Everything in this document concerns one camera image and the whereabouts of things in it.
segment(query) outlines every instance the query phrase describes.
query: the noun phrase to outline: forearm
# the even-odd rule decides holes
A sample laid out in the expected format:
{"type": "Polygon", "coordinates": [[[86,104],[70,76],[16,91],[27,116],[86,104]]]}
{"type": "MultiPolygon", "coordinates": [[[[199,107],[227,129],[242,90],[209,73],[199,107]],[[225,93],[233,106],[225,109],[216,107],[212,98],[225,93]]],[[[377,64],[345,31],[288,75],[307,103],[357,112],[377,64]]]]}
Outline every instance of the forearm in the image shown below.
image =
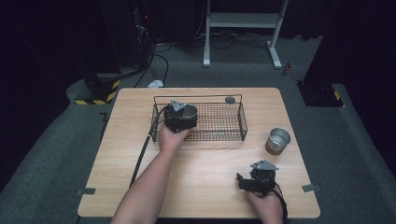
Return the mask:
{"type": "Polygon", "coordinates": [[[111,223],[155,223],[163,206],[174,155],[160,152],[122,199],[111,223]]]}

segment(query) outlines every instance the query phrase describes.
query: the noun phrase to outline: person's left hand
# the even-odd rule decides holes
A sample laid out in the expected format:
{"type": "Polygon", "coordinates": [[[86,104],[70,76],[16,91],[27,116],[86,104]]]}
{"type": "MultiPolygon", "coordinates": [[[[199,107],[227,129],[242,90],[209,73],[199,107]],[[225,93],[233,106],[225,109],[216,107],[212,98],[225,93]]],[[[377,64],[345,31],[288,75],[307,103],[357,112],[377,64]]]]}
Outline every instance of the person's left hand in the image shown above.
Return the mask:
{"type": "Polygon", "coordinates": [[[165,125],[160,129],[159,145],[160,151],[176,153],[184,142],[189,130],[183,130],[180,133],[174,133],[165,125]]]}

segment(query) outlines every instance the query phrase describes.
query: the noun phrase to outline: wire mesh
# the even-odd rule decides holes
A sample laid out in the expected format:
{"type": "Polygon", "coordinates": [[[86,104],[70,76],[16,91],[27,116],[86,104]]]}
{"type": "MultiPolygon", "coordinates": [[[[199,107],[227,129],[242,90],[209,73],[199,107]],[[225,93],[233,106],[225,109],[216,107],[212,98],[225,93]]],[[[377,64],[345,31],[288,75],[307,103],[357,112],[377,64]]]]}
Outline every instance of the wire mesh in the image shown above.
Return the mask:
{"type": "MultiPolygon", "coordinates": [[[[244,141],[248,133],[244,108],[241,102],[237,103],[186,103],[193,105],[198,110],[197,126],[192,128],[185,141],[244,141]]],[[[154,122],[159,111],[167,104],[154,104],[154,122]]],[[[152,138],[158,141],[159,130],[163,119],[153,124],[152,138]]]]}

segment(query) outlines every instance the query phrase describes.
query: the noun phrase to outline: metal cup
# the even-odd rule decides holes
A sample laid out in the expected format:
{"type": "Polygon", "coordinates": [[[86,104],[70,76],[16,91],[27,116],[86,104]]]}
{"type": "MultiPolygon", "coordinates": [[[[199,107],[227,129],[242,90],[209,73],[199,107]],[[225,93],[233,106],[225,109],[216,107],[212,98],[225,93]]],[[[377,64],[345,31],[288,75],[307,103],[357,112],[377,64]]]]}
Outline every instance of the metal cup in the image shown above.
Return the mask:
{"type": "Polygon", "coordinates": [[[275,128],[271,130],[270,135],[268,136],[267,142],[265,143],[265,149],[271,155],[279,155],[290,143],[290,139],[288,131],[281,128],[275,128]]]}

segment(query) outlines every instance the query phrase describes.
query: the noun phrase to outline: hand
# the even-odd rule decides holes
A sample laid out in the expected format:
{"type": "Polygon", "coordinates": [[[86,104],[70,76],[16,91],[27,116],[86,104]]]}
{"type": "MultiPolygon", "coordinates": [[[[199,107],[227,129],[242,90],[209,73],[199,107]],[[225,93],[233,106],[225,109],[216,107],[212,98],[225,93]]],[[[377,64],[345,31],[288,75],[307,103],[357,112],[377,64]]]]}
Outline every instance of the hand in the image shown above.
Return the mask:
{"type": "Polygon", "coordinates": [[[160,151],[176,153],[184,142],[189,130],[183,130],[180,133],[174,133],[165,125],[160,129],[159,145],[160,151]]]}
{"type": "MultiPolygon", "coordinates": [[[[280,189],[275,186],[274,190],[280,194],[280,189]]],[[[283,223],[283,209],[279,198],[272,192],[268,192],[264,197],[257,196],[254,192],[246,191],[247,198],[253,205],[254,210],[262,223],[281,224],[283,223]]]]}

